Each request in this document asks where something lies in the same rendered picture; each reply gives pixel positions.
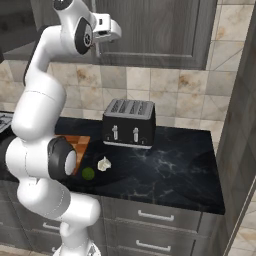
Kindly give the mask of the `grey drawer front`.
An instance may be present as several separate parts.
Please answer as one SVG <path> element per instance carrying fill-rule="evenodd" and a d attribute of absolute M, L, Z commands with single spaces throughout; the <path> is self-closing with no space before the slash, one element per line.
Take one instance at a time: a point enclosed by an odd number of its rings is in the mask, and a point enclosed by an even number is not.
<path fill-rule="evenodd" d="M 13 203 L 18 218 L 25 230 L 58 234 L 60 222 L 50 220 L 26 209 L 20 203 Z"/>
<path fill-rule="evenodd" d="M 105 219 L 104 224 L 107 245 L 120 256 L 192 256 L 194 251 L 195 239 L 176 232 L 110 219 Z M 136 240 L 172 248 L 170 252 L 147 249 L 137 246 Z"/>
<path fill-rule="evenodd" d="M 36 231 L 26 231 L 25 234 L 35 252 L 52 255 L 52 247 L 57 250 L 62 244 L 61 237 L 57 234 Z"/>
<path fill-rule="evenodd" d="M 110 197 L 102 197 L 104 216 L 110 219 L 127 219 L 145 223 L 158 224 L 162 226 L 174 227 L 196 233 L 200 222 L 200 213 L 149 203 L 135 202 Z M 174 215 L 173 222 L 156 220 L 140 217 L 138 210 L 144 213 L 156 214 L 161 216 Z"/>

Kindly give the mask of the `grey wall cabinet door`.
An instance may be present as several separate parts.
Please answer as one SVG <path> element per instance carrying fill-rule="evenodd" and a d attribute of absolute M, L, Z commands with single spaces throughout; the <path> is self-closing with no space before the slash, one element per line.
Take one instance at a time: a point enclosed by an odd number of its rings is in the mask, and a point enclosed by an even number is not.
<path fill-rule="evenodd" d="M 32 43 L 43 25 L 59 25 L 53 0 L 0 0 L 0 50 Z"/>
<path fill-rule="evenodd" d="M 203 70 L 218 0 L 91 0 L 122 38 L 96 46 L 100 65 Z"/>

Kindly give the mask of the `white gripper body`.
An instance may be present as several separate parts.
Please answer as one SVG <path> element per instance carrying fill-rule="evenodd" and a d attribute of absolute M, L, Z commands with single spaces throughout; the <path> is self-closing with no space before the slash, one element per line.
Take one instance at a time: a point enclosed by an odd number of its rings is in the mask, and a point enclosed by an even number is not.
<path fill-rule="evenodd" d="M 109 41 L 118 40 L 122 37 L 122 29 L 114 20 L 110 21 Z"/>

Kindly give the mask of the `black four-slot toaster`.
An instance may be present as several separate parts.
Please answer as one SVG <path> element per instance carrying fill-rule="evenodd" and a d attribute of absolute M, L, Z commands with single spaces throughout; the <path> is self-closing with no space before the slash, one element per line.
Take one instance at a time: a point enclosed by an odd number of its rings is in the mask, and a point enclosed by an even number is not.
<path fill-rule="evenodd" d="M 152 101 L 113 99 L 103 113 L 102 141 L 107 145 L 150 149 L 156 130 Z"/>

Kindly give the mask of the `wooden cutting board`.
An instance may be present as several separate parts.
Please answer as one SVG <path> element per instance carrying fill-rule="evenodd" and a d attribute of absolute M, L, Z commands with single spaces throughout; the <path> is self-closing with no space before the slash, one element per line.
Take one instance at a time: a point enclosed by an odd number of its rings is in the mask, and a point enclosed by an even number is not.
<path fill-rule="evenodd" d="M 52 153 L 58 179 L 77 173 L 89 142 L 89 136 L 64 135 L 55 138 Z"/>

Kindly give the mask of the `grey tall cabinet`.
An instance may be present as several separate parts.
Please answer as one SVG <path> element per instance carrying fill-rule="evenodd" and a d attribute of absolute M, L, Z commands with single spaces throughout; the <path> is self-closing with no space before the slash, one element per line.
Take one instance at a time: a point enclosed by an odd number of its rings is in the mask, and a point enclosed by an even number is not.
<path fill-rule="evenodd" d="M 212 256 L 228 256 L 256 189 L 256 4 L 244 44 L 220 143 L 217 165 L 225 203 Z"/>

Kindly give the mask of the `green lime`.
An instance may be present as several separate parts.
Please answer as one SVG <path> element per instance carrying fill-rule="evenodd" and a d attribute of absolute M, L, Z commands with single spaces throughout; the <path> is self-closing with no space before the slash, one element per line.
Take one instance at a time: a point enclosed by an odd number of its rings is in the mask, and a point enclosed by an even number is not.
<path fill-rule="evenodd" d="M 82 170 L 82 177 L 87 181 L 93 180 L 95 172 L 91 167 L 86 167 Z"/>

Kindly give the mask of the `black hob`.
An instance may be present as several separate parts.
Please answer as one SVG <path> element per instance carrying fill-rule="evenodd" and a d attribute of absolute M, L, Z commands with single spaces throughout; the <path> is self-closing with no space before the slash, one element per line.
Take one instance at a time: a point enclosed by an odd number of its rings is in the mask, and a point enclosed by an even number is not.
<path fill-rule="evenodd" d="M 0 134 L 11 125 L 12 118 L 12 113 L 0 113 Z"/>

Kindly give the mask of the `white garlic bulb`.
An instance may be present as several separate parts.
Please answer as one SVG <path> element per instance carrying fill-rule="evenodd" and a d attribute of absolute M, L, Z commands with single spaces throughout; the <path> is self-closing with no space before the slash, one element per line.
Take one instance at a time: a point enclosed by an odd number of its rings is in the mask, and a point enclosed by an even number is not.
<path fill-rule="evenodd" d="M 98 162 L 97 168 L 99 171 L 105 172 L 111 168 L 111 162 L 106 157 L 104 157 L 102 160 Z"/>

